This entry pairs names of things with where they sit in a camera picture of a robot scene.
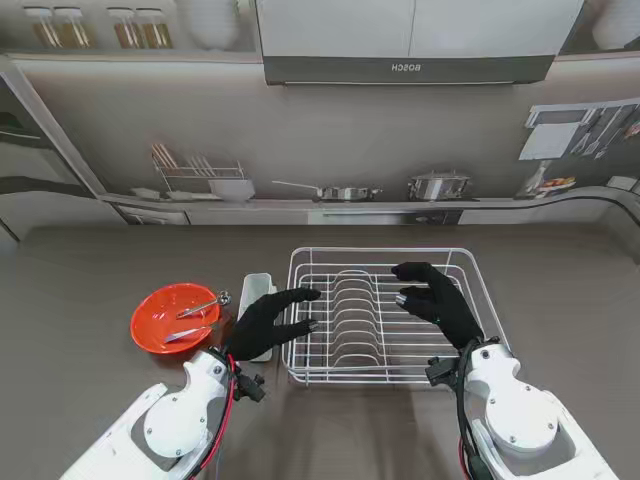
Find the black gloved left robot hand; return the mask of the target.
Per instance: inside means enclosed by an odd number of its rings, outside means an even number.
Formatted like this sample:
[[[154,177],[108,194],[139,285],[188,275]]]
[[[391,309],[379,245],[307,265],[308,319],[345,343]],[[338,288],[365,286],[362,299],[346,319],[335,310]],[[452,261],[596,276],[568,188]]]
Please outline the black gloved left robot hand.
[[[271,348],[310,334],[317,322],[306,318],[290,325],[276,325],[277,317],[289,306],[313,302],[321,292],[312,288],[295,288],[266,294],[252,303],[235,323],[224,350],[236,361],[253,360]]]

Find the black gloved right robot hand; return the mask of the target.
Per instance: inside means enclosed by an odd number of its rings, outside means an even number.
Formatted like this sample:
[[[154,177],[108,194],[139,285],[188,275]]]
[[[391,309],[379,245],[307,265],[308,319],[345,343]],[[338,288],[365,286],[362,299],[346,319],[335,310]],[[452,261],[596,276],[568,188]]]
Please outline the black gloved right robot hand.
[[[457,350],[484,334],[463,294],[450,278],[426,262],[404,262],[391,268],[401,282],[422,282],[399,291],[396,303],[409,314],[436,325]]]

